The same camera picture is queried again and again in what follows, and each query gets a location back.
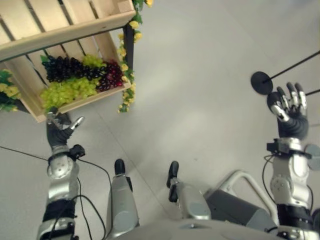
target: robot forearm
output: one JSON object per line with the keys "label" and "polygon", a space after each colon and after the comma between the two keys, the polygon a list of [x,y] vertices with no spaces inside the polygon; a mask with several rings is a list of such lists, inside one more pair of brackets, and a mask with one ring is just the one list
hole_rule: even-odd
{"label": "robot forearm", "polygon": [[308,155],[297,138],[279,138],[268,143],[275,154],[270,188],[277,205],[278,236],[287,239],[318,240],[310,213]]}
{"label": "robot forearm", "polygon": [[50,234],[52,239],[72,239],[76,205],[76,200],[72,199],[78,194],[78,173],[78,164],[65,152],[57,153],[49,159],[47,174],[50,187],[46,210],[38,229],[38,240],[48,239]]}

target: grape bunch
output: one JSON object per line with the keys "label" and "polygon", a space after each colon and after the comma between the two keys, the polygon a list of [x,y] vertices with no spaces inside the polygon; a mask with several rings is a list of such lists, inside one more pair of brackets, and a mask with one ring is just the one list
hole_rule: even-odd
{"label": "grape bunch", "polygon": [[49,82],[58,82],[68,80],[70,78],[80,79],[86,77],[88,80],[96,79],[106,73],[106,64],[102,63],[102,59],[94,56],[85,56],[84,63],[72,57],[62,58],[61,56],[54,58],[48,56],[48,61],[42,62],[47,71],[46,79]]}
{"label": "grape bunch", "polygon": [[123,85],[123,73],[117,62],[107,62],[105,72],[99,80],[97,90],[103,92]]}
{"label": "grape bunch", "polygon": [[86,77],[71,78],[63,82],[52,82],[45,89],[40,97],[43,99],[43,107],[61,107],[63,104],[69,104],[75,99],[86,99],[89,96],[96,95],[96,86],[99,79],[94,78],[89,81]]}

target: wooden crate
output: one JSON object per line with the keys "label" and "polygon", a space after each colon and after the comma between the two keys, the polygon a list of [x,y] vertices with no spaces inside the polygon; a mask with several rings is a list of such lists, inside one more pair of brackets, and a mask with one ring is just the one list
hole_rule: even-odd
{"label": "wooden crate", "polygon": [[[135,14],[132,0],[63,0],[63,4],[58,0],[0,0],[0,62],[12,71],[22,103],[38,122],[46,119],[40,93],[50,85],[40,56],[81,60],[91,54],[119,61],[105,31],[124,26]],[[59,110],[65,113],[129,87],[126,83]]]}

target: tiled floor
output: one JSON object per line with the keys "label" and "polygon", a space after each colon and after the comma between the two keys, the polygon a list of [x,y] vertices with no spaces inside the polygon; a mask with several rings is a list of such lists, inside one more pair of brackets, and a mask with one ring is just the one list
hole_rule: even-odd
{"label": "tiled floor", "polygon": [[[157,0],[143,11],[140,30],[136,103],[129,113],[117,114],[117,94],[72,111],[72,117],[86,120],[69,144],[84,146],[84,159],[112,174],[114,160],[125,160],[142,225],[179,217],[165,187],[173,160],[180,162],[180,178],[202,191],[235,169],[261,183],[262,157],[266,143],[277,137],[277,124],[249,79],[257,70],[273,75],[319,49],[319,2]],[[319,64],[314,58],[275,84],[299,81],[306,92],[319,89]],[[312,127],[306,142],[320,145],[319,99],[308,97]],[[50,155],[45,125],[23,112],[0,114],[0,145]],[[45,207],[47,164],[2,149],[0,156],[0,238],[34,239]],[[82,191],[104,215],[107,179],[100,170],[79,165]],[[310,174],[316,207],[319,180],[320,173]],[[87,239],[79,206],[76,233]],[[100,238],[98,218],[88,205],[85,211],[93,238]]]}

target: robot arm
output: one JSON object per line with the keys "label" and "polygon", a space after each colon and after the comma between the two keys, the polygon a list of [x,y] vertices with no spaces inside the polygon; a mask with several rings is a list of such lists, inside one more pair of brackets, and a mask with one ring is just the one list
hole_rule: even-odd
{"label": "robot arm", "polygon": [[62,129],[56,109],[47,115],[47,139],[52,149],[47,169],[50,186],[37,240],[76,239],[74,217],[79,173],[76,159],[84,155],[84,149],[79,145],[69,149],[67,140],[83,120],[84,117],[80,117],[68,128]]}
{"label": "robot arm", "polygon": [[308,134],[307,102],[302,87],[287,84],[291,99],[281,87],[267,98],[269,109],[277,117],[280,138],[267,144],[273,159],[270,188],[277,205],[280,226],[278,236],[285,239],[318,240],[310,213],[308,159],[301,140]]}

